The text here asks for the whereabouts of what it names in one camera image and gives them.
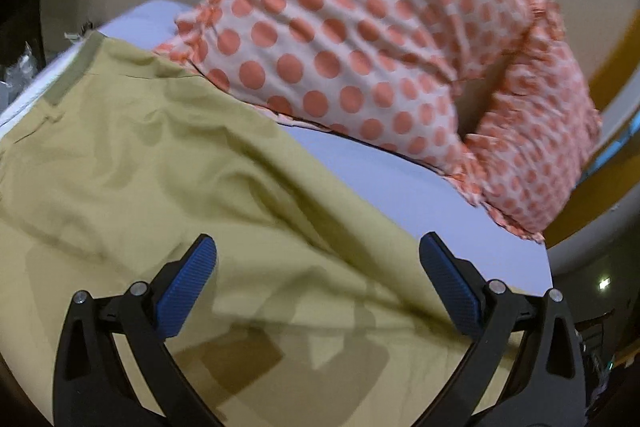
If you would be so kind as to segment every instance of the pillow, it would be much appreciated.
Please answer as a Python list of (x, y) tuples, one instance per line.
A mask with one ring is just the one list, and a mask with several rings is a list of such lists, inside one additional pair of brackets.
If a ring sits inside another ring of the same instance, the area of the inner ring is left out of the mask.
[(204, 0), (159, 51), (240, 100), (452, 175), (452, 88), (530, 22), (524, 0)]
[(537, 233), (568, 201), (601, 122), (563, 40), (558, 7), (548, 0), (529, 3), (535, 23), (466, 144), (484, 169), (486, 201)]

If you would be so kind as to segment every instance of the plastic bag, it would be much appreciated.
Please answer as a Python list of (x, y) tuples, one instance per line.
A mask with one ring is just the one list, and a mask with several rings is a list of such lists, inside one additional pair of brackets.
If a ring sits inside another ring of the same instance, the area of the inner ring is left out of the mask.
[(18, 61), (4, 69), (0, 78), (0, 112), (4, 111), (23, 92), (38, 74), (38, 65), (31, 47), (24, 45)]

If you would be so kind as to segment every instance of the white bed sheet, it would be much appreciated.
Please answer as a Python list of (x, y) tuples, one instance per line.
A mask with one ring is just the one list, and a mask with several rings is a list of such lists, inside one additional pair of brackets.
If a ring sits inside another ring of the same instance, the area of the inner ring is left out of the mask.
[[(174, 33), (174, 17), (188, 7), (151, 0), (117, 17), (100, 31), (151, 49)], [(0, 115), (0, 138), (20, 120), (75, 56), (78, 45), (39, 74)], [(398, 156), (318, 131), (284, 129), (356, 194), (416, 239), (437, 232), (458, 257), (473, 261), (486, 279), (501, 279), (527, 293), (551, 287), (546, 248), (498, 227), (433, 172)]]

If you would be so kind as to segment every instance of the polka dot pillow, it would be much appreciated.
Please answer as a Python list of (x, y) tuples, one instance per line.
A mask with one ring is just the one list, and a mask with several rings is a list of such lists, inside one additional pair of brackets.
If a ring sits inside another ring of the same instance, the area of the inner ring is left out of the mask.
[(240, 100), (455, 174), (452, 90), (530, 20), (523, 0), (204, 0), (159, 50)]
[(486, 202), (538, 233), (568, 201), (596, 146), (601, 122), (563, 40), (557, 6), (529, 2), (535, 24), (466, 143), (484, 171), (480, 184)]

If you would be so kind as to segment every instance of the bolt head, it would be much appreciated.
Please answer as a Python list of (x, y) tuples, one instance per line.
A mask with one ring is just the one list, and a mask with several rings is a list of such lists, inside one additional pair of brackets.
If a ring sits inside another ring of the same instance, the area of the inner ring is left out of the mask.
[(129, 292), (136, 297), (140, 297), (146, 293), (146, 290), (149, 288), (149, 285), (146, 282), (138, 281), (134, 282), (129, 288)]
[(494, 279), (489, 283), (489, 289), (497, 295), (502, 295), (507, 291), (507, 286), (504, 282)]
[(87, 297), (89, 296), (89, 293), (87, 293), (84, 290), (80, 290), (79, 292), (76, 292), (74, 295), (74, 302), (76, 304), (82, 304), (84, 301), (86, 301)]
[(553, 302), (562, 302), (562, 299), (564, 299), (564, 296), (562, 295), (562, 292), (556, 288), (553, 288), (550, 292), (549, 292), (549, 297), (551, 297), (551, 300)]

